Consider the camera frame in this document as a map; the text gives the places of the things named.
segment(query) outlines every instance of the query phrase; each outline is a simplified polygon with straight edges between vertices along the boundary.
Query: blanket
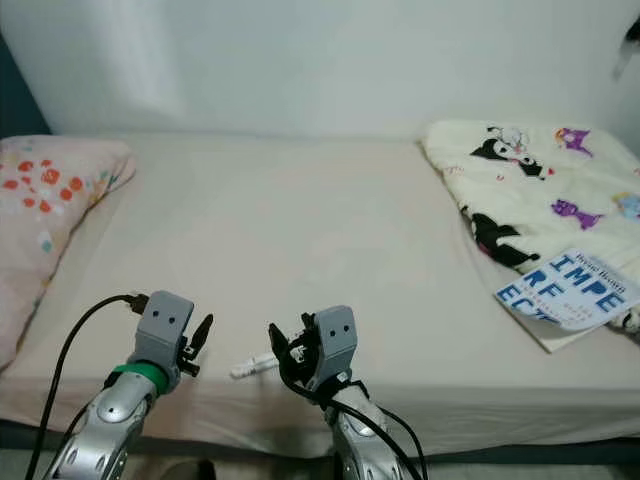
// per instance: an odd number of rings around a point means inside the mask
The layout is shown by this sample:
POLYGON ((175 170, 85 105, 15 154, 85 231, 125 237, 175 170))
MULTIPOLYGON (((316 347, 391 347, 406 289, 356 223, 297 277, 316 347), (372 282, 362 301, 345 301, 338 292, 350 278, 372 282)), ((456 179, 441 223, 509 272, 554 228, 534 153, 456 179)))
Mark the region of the blanket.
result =
MULTIPOLYGON (((640 283, 640 162, 608 133, 442 121, 423 144, 494 260, 526 273, 576 247, 640 283)), ((612 323, 640 339, 638 308, 612 323)))

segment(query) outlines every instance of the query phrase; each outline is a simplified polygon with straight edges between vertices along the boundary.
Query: mattress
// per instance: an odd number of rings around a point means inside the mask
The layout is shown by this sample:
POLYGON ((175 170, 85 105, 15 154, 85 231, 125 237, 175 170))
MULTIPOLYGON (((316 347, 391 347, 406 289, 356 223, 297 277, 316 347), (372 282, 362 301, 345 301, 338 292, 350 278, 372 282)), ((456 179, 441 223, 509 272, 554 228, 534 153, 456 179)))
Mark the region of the mattress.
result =
MULTIPOLYGON (((373 398, 412 424, 428 454, 640 432, 640 350, 599 329, 544 353, 492 298, 513 275, 478 251, 411 143, 111 135, 138 175, 78 228, 0 376, 0 417, 39 421, 59 346, 96 301, 165 289, 215 325, 196 379, 149 416, 148 436, 264 452, 326 454, 317 407, 275 371, 234 381, 267 352, 267 324, 350 305, 353 361, 373 398)), ((99 312, 68 356, 50 425, 62 430, 132 351, 137 317, 99 312)), ((408 439, 392 428, 402 441, 408 439)))

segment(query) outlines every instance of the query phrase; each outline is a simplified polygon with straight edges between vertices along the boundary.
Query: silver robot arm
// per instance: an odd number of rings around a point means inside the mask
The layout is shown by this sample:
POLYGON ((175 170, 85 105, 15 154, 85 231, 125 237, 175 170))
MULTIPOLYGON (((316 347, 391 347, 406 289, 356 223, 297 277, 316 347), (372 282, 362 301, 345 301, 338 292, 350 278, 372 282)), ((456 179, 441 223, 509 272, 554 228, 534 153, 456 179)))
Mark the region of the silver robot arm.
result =
MULTIPOLYGON (((351 308, 332 307, 303 314, 305 329, 291 342, 274 324, 269 325, 273 353, 280 362, 280 375, 297 393, 307 398, 331 398, 364 414, 387 431, 385 416, 373 403, 362 382, 351 382, 351 359, 358 344, 351 308), (304 389, 296 388, 299 381, 304 389)), ((325 420, 333 432, 334 448, 345 480, 401 480, 401 469, 393 450, 367 425, 331 406, 325 420)))
POLYGON ((205 318, 187 346, 183 333, 192 311, 192 302, 168 292, 149 297, 135 351, 89 403, 84 425, 62 447, 44 480, 120 478, 127 450, 140 436, 155 400, 178 385, 181 372, 194 377, 199 372, 192 360, 206 341, 213 316, 205 318))

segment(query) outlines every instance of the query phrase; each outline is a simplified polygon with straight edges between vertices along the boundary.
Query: cartoon character print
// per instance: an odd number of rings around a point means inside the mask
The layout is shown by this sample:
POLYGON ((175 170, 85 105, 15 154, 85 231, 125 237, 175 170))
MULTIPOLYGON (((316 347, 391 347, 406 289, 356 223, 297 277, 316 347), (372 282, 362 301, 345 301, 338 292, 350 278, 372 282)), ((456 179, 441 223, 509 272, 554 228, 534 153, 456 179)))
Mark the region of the cartoon character print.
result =
POLYGON ((564 147, 567 150, 575 150, 593 157, 593 154, 582 145, 582 142, 589 133, 591 133, 591 130, 560 128, 556 131, 555 139, 560 147, 564 147))
POLYGON ((580 228, 582 230, 594 227, 596 223, 598 223, 598 220, 604 217, 604 215, 593 215, 581 212, 575 203, 561 199, 558 199, 556 203, 551 205, 551 209, 561 217, 576 217, 580 221, 580 228))
POLYGON ((471 155, 486 158, 487 160, 500 160, 517 163, 528 177, 537 177, 540 180, 546 178, 546 174, 553 175, 553 169, 547 169, 536 161, 527 151, 529 139, 526 134, 517 128, 488 127, 487 133, 491 135, 471 155))
POLYGON ((471 228, 480 250, 496 262, 514 268, 528 260, 540 260, 540 255, 537 253, 527 254, 506 243, 498 243, 504 237, 520 235, 511 225, 498 225, 488 216, 474 213, 471 216, 471 228))
POLYGON ((614 195, 613 201, 618 205, 622 216, 640 223, 640 195, 623 192, 614 195))
POLYGON ((609 322, 609 325, 616 330, 621 330, 635 337, 636 342, 640 342, 640 310, 638 307, 621 313, 609 322))

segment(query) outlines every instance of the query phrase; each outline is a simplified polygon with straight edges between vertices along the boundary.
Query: floral pillowcase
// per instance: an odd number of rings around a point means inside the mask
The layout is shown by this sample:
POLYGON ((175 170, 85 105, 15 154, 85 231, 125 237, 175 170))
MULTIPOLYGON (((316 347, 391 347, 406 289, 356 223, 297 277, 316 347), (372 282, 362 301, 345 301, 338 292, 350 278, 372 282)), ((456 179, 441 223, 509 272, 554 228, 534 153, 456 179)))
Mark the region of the floral pillowcase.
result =
POLYGON ((134 172, 131 151, 120 142, 0 141, 0 367, 15 356, 73 228, 134 172))

